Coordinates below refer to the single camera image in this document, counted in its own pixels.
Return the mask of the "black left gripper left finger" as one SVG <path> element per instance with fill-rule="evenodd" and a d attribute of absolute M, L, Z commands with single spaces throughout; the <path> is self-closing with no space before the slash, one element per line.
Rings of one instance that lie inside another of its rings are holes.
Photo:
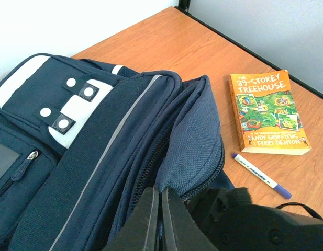
<path fill-rule="evenodd" d="M 103 250 L 158 250 L 158 210 L 158 189 L 148 187 L 116 238 Z"/>

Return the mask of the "navy blue student backpack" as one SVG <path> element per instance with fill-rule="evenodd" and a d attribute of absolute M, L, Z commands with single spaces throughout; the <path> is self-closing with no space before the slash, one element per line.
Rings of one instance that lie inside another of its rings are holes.
<path fill-rule="evenodd" d="M 231 190 L 207 76 L 39 53 L 0 81 L 0 250 L 98 250 L 143 191 Z"/>

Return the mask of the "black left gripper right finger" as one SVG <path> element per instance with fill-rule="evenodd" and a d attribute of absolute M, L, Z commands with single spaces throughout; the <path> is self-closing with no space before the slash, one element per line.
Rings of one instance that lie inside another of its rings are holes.
<path fill-rule="evenodd" d="M 217 250 L 200 231 L 176 190 L 162 192 L 163 250 Z"/>

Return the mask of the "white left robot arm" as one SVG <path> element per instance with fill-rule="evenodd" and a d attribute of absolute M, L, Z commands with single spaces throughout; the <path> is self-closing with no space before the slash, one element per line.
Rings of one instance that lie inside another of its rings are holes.
<path fill-rule="evenodd" d="M 252 204 L 246 188 L 209 189 L 186 206 L 147 188 L 106 250 L 323 250 L 323 218 Z"/>

